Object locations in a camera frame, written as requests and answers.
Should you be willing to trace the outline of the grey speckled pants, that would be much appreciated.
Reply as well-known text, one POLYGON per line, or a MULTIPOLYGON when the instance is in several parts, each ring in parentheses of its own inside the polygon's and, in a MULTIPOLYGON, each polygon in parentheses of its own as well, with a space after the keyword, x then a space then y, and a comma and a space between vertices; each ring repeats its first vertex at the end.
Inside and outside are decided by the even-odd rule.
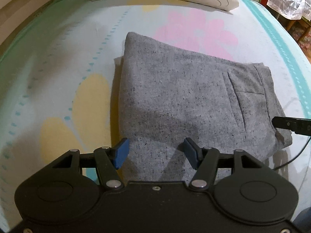
POLYGON ((119 130, 130 141, 125 180, 188 182, 195 171, 181 145, 259 160, 290 146, 291 132, 272 119, 284 111, 270 69, 182 50, 134 32, 125 40, 119 130))

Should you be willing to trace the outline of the light blue patterned bed sheet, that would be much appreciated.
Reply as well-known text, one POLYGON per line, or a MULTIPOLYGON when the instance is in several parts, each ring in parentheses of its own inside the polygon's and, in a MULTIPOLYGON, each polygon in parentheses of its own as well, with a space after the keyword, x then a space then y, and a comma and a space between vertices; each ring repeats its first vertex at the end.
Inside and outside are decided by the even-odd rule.
MULTIPOLYGON (((286 116, 310 118, 310 63, 265 7, 252 0, 225 12, 174 0, 56 0, 1 56, 1 230, 21 217, 17 186, 70 149, 112 146, 126 36, 270 69, 286 116)), ((295 214, 310 207, 310 142, 262 160, 298 190, 295 214)))

